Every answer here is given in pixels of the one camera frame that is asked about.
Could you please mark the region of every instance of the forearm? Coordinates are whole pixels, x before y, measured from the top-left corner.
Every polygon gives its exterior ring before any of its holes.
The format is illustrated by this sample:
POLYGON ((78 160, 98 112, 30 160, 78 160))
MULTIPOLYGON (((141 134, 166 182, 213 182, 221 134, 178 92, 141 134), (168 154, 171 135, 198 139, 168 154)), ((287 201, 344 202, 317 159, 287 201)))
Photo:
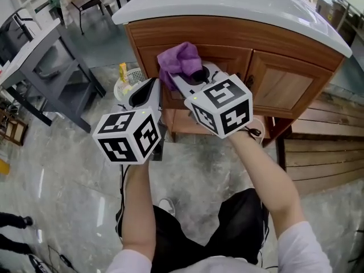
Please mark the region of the forearm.
POLYGON ((277 235, 303 221, 299 194, 287 173, 247 133, 234 133, 230 140, 258 196, 272 214, 277 235))
POLYGON ((153 260, 156 231, 148 167, 146 161, 129 168, 122 238, 124 249, 136 250, 153 260))

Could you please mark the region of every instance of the wooden bench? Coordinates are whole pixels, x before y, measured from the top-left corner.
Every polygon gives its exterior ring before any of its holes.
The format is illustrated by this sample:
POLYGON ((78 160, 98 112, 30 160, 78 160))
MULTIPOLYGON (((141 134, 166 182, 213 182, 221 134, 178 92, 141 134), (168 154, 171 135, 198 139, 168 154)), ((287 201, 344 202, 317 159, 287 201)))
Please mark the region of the wooden bench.
POLYGON ((284 140, 286 169, 301 195, 364 176, 364 142, 284 140))
POLYGON ((364 140, 364 107, 324 93, 292 124, 285 137, 364 140))

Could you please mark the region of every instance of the sink countertop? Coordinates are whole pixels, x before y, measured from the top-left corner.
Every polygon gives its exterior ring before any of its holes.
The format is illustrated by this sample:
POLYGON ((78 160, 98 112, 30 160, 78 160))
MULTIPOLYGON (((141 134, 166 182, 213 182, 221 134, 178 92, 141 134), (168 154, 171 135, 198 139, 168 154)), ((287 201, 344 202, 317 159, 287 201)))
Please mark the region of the sink countertop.
POLYGON ((210 15, 253 20, 282 27, 335 49, 352 52, 342 37, 303 0, 131 0, 113 15, 115 24, 181 15, 210 15))

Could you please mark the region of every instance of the black pants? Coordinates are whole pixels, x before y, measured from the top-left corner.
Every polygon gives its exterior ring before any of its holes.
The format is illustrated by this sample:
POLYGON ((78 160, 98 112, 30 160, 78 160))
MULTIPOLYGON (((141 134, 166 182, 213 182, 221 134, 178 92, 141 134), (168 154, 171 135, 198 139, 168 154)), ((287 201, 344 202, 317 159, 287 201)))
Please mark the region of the black pants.
POLYGON ((220 225, 205 247, 188 239, 178 220, 168 212, 154 206, 154 213, 156 248, 152 272, 186 268, 211 256, 245 258, 251 264, 258 263, 268 228, 268 210, 252 188, 221 204, 220 225))
MULTIPOLYGON (((0 228, 8 225, 18 229, 25 229, 27 227, 22 217, 0 212, 0 228)), ((0 249, 25 255, 32 253, 29 245, 26 243, 14 242, 2 234, 0 234, 0 249)))

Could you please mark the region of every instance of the cabinet door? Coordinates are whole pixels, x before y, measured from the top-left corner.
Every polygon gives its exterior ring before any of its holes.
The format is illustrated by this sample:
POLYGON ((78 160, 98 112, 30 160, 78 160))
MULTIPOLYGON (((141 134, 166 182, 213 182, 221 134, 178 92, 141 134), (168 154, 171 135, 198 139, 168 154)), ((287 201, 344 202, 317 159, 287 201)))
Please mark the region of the cabinet door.
POLYGON ((310 63, 254 51, 245 84, 253 93, 254 114, 297 118, 331 76, 310 63))
MULTIPOLYGON (((174 46, 176 44, 138 48, 139 56, 149 78, 159 76, 157 55, 174 46)), ((208 44, 197 44, 196 47, 202 60, 215 63, 223 72, 230 75, 240 73, 241 78, 245 78, 252 49, 208 44)), ((178 91, 171 92, 163 85, 164 108, 187 109, 183 102, 184 98, 178 91)))

